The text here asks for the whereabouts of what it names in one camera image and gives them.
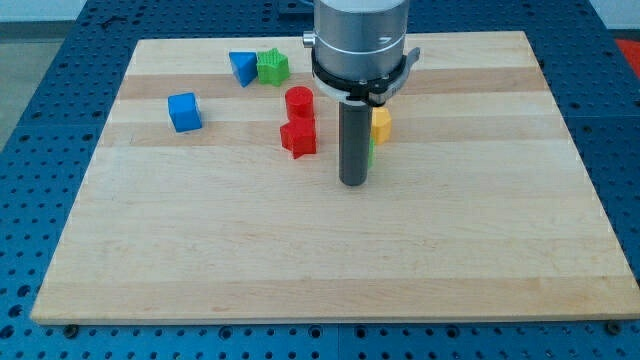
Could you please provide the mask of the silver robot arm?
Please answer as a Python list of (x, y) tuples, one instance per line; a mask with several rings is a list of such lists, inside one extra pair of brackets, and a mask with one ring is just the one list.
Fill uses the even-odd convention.
[(401, 62), (409, 0), (317, 0), (314, 27), (303, 33), (303, 46), (335, 77), (373, 80)]

